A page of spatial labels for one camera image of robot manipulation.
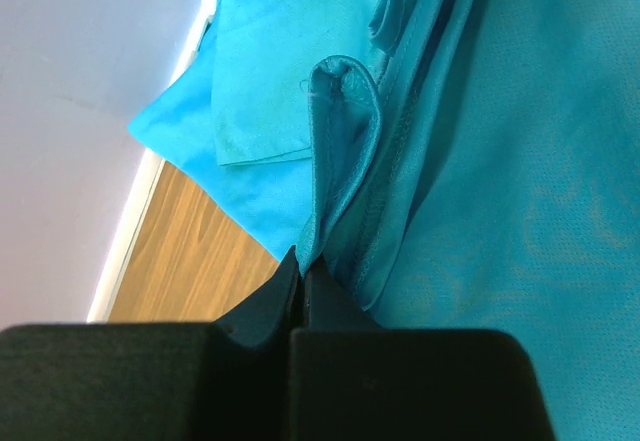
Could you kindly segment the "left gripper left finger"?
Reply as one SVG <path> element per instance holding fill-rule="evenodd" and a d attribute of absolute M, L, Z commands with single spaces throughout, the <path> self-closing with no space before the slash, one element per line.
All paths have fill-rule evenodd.
<path fill-rule="evenodd" d="M 299 270 L 213 322 L 31 324 L 1 334 L 5 440 L 278 440 Z"/>

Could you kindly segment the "teal t shirt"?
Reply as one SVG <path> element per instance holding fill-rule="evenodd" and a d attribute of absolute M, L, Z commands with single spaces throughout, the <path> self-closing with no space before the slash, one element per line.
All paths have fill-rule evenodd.
<path fill-rule="evenodd" d="M 639 0 L 217 0 L 132 135 L 388 327 L 495 328 L 639 436 Z"/>

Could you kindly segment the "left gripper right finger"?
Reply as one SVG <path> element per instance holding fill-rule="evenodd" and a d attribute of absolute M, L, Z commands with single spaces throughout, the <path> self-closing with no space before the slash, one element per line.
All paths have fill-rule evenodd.
<path fill-rule="evenodd" d="M 316 260 L 290 336 L 291 440 L 551 440 L 532 363 L 511 335 L 389 329 Z"/>

